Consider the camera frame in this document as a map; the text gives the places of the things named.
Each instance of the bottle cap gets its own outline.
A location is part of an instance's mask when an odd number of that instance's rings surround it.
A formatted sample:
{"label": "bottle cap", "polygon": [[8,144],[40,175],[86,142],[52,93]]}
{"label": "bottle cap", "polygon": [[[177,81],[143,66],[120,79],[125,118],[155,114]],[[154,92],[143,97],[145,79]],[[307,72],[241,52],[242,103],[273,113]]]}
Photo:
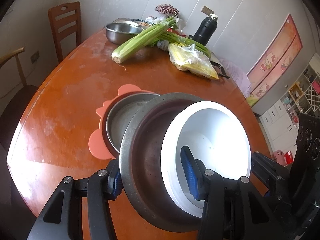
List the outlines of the bottle cap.
{"label": "bottle cap", "polygon": [[218,16],[215,15],[214,13],[210,14],[211,16],[211,19],[214,20],[214,21],[218,21]]}

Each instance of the power socket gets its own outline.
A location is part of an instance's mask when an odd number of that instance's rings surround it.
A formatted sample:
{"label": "power socket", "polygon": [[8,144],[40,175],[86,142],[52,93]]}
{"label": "power socket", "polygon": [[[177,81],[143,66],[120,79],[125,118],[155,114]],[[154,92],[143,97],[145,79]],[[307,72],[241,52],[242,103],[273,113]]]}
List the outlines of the power socket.
{"label": "power socket", "polygon": [[207,6],[203,6],[202,9],[201,9],[201,11],[202,11],[204,14],[208,15],[208,16],[210,16],[210,14],[214,13],[214,11],[212,11],[211,9],[209,9]]}
{"label": "power socket", "polygon": [[37,51],[30,57],[31,63],[32,63],[32,64],[35,63],[35,62],[38,60],[39,57],[40,57],[40,55],[39,55],[39,50],[37,50]]}

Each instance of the chair seat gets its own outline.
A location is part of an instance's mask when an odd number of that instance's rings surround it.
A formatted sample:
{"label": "chair seat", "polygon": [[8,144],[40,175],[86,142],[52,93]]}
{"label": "chair seat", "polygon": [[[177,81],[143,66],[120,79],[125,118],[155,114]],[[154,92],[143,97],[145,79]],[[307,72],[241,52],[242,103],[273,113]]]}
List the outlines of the chair seat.
{"label": "chair seat", "polygon": [[33,95],[37,92],[36,86],[24,86],[11,99],[0,116],[0,144],[9,151],[10,143],[17,125],[27,108]]}

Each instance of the white plastic basin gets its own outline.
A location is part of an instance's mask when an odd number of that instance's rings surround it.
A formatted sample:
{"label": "white plastic basin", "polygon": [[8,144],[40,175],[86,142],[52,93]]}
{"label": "white plastic basin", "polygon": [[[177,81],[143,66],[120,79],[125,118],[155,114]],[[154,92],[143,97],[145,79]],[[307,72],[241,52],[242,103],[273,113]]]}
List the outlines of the white plastic basin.
{"label": "white plastic basin", "polygon": [[180,160],[183,146],[189,146],[194,158],[202,160],[207,169],[225,178],[239,179],[250,175],[248,137],[230,110],[211,101],[194,103],[170,124],[161,149],[164,185],[182,210],[201,217],[204,201],[196,201],[190,194]]}

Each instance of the thermos bottle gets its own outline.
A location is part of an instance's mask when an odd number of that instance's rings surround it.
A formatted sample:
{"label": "thermos bottle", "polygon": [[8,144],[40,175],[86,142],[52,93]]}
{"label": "thermos bottle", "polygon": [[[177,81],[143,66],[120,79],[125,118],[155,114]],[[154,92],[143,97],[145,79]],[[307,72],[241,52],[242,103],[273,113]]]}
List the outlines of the thermos bottle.
{"label": "thermos bottle", "polygon": [[214,31],[217,29],[218,16],[215,14],[210,14],[206,17],[200,24],[196,34],[191,39],[201,43],[202,45],[207,45],[209,39],[211,38]]}

